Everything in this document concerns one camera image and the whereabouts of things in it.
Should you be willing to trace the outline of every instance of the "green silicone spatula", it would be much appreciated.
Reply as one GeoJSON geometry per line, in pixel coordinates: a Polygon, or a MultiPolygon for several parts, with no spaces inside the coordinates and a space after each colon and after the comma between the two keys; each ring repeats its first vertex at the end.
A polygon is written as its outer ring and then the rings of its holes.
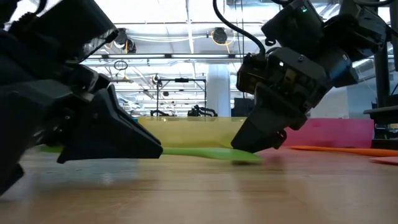
{"type": "MultiPolygon", "coordinates": [[[[61,147],[42,146],[42,152],[61,153],[61,147]]],[[[209,159],[220,159],[225,161],[262,161],[263,158],[237,149],[223,149],[223,148],[164,148],[163,155],[176,156],[196,156],[209,159]]]]}

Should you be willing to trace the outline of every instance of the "wooden floor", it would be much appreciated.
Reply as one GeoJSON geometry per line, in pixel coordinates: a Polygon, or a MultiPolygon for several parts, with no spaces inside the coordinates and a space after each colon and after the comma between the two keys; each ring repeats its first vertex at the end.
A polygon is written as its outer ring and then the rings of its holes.
{"type": "Polygon", "coordinates": [[[164,156],[55,163],[30,152],[0,223],[382,223],[398,221],[398,167],[367,157],[268,150],[264,164],[164,156]]]}

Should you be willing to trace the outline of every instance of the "yellow bin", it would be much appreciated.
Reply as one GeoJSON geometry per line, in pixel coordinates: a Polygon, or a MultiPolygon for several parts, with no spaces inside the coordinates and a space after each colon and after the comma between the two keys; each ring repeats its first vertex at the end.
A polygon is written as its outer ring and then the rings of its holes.
{"type": "Polygon", "coordinates": [[[162,142],[163,147],[232,148],[231,141],[245,118],[140,117],[138,122],[162,142]]]}

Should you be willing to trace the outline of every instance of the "white pillar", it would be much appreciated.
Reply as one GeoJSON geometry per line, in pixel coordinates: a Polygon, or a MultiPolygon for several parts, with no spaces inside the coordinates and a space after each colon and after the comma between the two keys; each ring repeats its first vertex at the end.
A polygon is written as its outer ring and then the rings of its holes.
{"type": "Polygon", "coordinates": [[[207,74],[207,108],[220,117],[231,116],[228,65],[209,65],[207,74]]]}

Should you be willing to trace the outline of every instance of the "black cable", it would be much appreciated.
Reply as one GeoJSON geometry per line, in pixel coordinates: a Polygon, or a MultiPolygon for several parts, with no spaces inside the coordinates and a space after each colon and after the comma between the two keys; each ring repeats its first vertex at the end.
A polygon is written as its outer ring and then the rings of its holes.
{"type": "Polygon", "coordinates": [[[275,4],[280,4],[282,7],[287,6],[288,4],[290,4],[290,2],[292,2],[293,0],[290,1],[284,1],[284,0],[271,0],[273,3],[275,4]]]}
{"type": "Polygon", "coordinates": [[[368,1],[361,1],[361,0],[354,0],[354,3],[359,6],[367,6],[367,7],[381,7],[391,4],[395,0],[385,0],[380,2],[368,2],[368,1]]]}
{"type": "Polygon", "coordinates": [[[257,39],[255,36],[253,36],[252,34],[246,32],[245,30],[240,29],[239,27],[235,26],[234,24],[230,23],[229,21],[227,21],[223,15],[221,15],[220,11],[218,10],[218,6],[217,6],[217,0],[213,0],[213,9],[214,12],[216,13],[217,17],[229,28],[231,28],[232,30],[235,30],[236,32],[242,34],[242,36],[246,36],[247,38],[251,39],[254,43],[257,44],[257,46],[259,46],[260,48],[260,52],[259,54],[261,55],[265,55],[266,54],[266,48],[263,46],[263,44],[261,43],[261,41],[259,39],[257,39]]]}
{"type": "Polygon", "coordinates": [[[267,50],[266,54],[269,54],[273,52],[274,50],[278,49],[279,47],[271,47],[270,49],[267,50]]]}
{"type": "Polygon", "coordinates": [[[389,25],[387,25],[387,28],[390,30],[391,34],[398,37],[398,32],[396,30],[394,30],[393,28],[391,28],[389,25]]]}
{"type": "Polygon", "coordinates": [[[113,67],[114,67],[114,69],[116,69],[118,71],[117,74],[115,74],[116,82],[117,82],[119,72],[124,70],[125,71],[124,74],[126,74],[126,69],[129,67],[129,65],[127,64],[127,62],[125,62],[123,60],[117,60],[113,63],[113,67]]]}
{"type": "Polygon", "coordinates": [[[40,14],[44,9],[45,6],[47,5],[47,0],[40,0],[39,2],[39,6],[37,7],[36,11],[34,12],[34,14],[37,16],[38,14],[40,14]]]}
{"type": "Polygon", "coordinates": [[[391,92],[391,95],[394,94],[394,92],[397,90],[397,87],[398,87],[398,83],[397,83],[396,86],[394,87],[394,90],[391,92]]]}

